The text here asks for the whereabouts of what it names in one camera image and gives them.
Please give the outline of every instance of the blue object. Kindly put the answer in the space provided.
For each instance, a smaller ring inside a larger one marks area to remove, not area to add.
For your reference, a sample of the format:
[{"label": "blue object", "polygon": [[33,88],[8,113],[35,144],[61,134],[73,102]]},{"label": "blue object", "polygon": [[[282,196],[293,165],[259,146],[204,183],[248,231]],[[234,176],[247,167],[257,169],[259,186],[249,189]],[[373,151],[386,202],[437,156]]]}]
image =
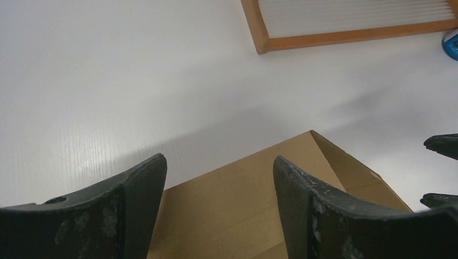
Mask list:
[{"label": "blue object", "polygon": [[445,36],[442,47],[448,56],[458,61],[458,29]]}]

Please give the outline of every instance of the white corrugated panel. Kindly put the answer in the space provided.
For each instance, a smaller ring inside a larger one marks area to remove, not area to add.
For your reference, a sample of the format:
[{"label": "white corrugated panel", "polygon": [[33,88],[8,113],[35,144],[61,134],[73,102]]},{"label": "white corrugated panel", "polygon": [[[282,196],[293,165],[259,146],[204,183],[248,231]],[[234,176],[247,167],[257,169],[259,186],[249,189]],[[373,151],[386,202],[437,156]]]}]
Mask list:
[{"label": "white corrugated panel", "polygon": [[446,0],[259,0],[270,38],[455,19]]}]

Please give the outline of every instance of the brown cardboard box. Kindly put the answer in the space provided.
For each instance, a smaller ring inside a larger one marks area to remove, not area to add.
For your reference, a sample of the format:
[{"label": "brown cardboard box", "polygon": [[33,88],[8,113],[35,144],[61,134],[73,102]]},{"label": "brown cardboard box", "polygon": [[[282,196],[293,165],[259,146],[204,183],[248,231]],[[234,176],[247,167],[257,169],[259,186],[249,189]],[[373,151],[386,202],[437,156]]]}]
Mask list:
[{"label": "brown cardboard box", "polygon": [[380,176],[310,131],[164,191],[148,258],[287,258],[278,155],[356,197],[410,210]]}]

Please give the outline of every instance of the white table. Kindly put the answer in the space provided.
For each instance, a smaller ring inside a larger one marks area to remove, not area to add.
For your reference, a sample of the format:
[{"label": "white table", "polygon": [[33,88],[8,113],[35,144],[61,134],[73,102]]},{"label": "white table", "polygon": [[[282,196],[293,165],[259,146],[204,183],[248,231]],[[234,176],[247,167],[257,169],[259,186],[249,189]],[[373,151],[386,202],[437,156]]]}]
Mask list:
[{"label": "white table", "polygon": [[1,1],[0,206],[158,152],[171,187],[315,129],[425,209],[458,194],[458,161],[422,145],[458,132],[441,37],[259,56],[238,0]]}]

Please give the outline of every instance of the wooden frame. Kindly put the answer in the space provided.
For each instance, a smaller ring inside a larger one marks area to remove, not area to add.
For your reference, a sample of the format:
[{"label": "wooden frame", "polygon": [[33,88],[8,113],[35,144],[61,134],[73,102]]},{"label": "wooden frame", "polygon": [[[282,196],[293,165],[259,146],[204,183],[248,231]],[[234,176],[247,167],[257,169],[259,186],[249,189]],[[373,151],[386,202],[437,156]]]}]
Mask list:
[{"label": "wooden frame", "polygon": [[458,27],[458,0],[447,0],[457,19],[354,31],[270,38],[259,8],[259,0],[241,0],[241,2],[258,54],[276,50],[360,42],[364,40],[446,31]]}]

